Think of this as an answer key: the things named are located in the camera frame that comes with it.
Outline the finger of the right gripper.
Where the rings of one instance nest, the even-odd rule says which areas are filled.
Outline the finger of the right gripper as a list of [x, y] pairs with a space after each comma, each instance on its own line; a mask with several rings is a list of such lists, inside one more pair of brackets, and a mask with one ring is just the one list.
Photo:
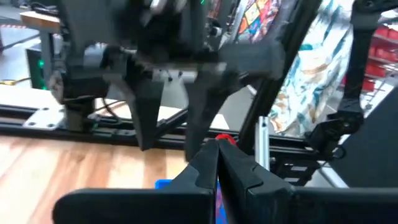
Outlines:
[[132, 112], [136, 138], [139, 147], [145, 151], [155, 142], [164, 82], [133, 76], [127, 76], [125, 81], [129, 88], [126, 99]]
[[200, 150], [212, 121], [229, 95], [238, 91], [237, 73], [199, 73], [193, 83], [186, 84], [188, 95], [185, 157], [190, 161]]

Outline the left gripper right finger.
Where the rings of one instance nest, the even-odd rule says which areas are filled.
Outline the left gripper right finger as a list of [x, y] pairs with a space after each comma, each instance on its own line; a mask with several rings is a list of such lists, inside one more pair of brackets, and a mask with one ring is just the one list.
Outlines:
[[229, 224], [398, 224], [397, 188], [295, 187], [218, 141]]

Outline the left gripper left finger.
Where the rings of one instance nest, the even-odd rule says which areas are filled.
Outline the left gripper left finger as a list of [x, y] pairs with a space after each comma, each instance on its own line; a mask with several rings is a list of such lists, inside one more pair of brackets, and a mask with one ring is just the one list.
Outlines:
[[54, 205], [54, 224], [215, 224], [219, 149], [208, 141], [162, 189], [80, 189]]

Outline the red rubber band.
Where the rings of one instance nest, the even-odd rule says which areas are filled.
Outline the red rubber band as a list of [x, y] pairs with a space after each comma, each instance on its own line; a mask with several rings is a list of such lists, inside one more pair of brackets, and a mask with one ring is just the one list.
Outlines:
[[236, 146], [236, 140], [229, 134], [221, 133], [215, 137], [218, 141], [218, 144], [222, 147], [224, 146]]

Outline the multicoloured mosaic pattern cloth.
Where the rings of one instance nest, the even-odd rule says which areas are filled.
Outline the multicoloured mosaic pattern cloth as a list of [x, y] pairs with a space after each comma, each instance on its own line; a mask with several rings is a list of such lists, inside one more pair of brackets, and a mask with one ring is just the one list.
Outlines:
[[237, 43], [259, 42], [278, 14], [281, 0], [248, 0], [241, 19]]

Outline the patterned white teal cloth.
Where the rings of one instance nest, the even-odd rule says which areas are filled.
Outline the patterned white teal cloth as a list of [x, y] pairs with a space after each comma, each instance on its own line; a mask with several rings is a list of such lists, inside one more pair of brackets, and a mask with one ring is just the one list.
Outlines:
[[269, 113], [274, 131], [311, 131], [342, 81], [353, 42], [354, 0], [323, 0]]

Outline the silver corner plate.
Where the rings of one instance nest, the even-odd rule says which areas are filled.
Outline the silver corner plate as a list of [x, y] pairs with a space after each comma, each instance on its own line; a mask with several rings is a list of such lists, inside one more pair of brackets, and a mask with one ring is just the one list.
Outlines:
[[63, 121], [63, 111], [64, 108], [62, 106], [39, 108], [22, 126], [29, 129], [53, 131]]

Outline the black flat panel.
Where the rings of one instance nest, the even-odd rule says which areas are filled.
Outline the black flat panel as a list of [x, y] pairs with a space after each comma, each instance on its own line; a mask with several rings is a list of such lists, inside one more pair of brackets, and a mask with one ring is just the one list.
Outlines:
[[344, 158], [331, 167], [348, 187], [398, 187], [398, 87], [343, 142]]

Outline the black computer tower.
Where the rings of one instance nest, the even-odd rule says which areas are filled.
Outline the black computer tower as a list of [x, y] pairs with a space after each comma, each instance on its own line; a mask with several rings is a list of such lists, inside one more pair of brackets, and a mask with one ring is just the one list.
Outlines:
[[36, 44], [25, 50], [31, 87], [35, 89], [47, 90], [44, 79], [44, 61], [41, 57], [41, 45]]

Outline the red storage bins shelf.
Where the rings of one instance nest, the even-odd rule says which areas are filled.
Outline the red storage bins shelf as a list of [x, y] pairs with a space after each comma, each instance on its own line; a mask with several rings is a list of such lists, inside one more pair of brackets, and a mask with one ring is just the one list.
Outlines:
[[374, 91], [389, 73], [398, 73], [398, 30], [381, 25], [373, 32], [354, 31], [344, 94], [353, 98]]

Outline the wooden workbench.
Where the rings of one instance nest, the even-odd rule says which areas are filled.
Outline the wooden workbench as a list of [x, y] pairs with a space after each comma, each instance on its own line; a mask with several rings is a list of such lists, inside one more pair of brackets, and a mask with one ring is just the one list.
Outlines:
[[60, 22], [57, 17], [39, 14], [34, 11], [22, 12], [19, 15], [21, 22], [30, 29], [48, 33], [60, 32]]

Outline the black aluminium table frame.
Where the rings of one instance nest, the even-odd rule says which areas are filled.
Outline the black aluminium table frame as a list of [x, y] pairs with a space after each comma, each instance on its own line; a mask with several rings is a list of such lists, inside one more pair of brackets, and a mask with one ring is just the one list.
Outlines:
[[[285, 62], [284, 71], [280, 79], [271, 80], [251, 75], [248, 72], [243, 72], [240, 75], [239, 84], [243, 81], [261, 81], [261, 88], [238, 134], [238, 144], [241, 149], [250, 151], [253, 148], [253, 143], [250, 142], [249, 137], [253, 132], [254, 120], [258, 116], [270, 112], [271, 105], [275, 102], [277, 93], [292, 66], [310, 23], [315, 18], [320, 3], [321, 0], [287, 0], [281, 5], [290, 7], [292, 12], [287, 31], [281, 38], [282, 46], [285, 50]], [[46, 75], [48, 88], [54, 61], [59, 56], [53, 59], [52, 71]], [[23, 123], [0, 122], [0, 134], [27, 136], [29, 138], [60, 138], [66, 141], [86, 141], [139, 147], [132, 120], [132, 112], [123, 93], [117, 86], [110, 85], [104, 97], [74, 102], [71, 106], [59, 104], [64, 108], [64, 118], [55, 130], [42, 131], [24, 128], [22, 126]], [[157, 139], [151, 148], [185, 150], [187, 109], [188, 107], [169, 119], [162, 121], [157, 119]]]

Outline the silver aluminium bracket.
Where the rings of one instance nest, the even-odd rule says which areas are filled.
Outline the silver aluminium bracket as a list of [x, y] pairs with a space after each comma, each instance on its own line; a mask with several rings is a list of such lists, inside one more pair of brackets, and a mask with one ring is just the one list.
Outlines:
[[260, 116], [256, 123], [255, 160], [266, 170], [270, 170], [268, 117]]

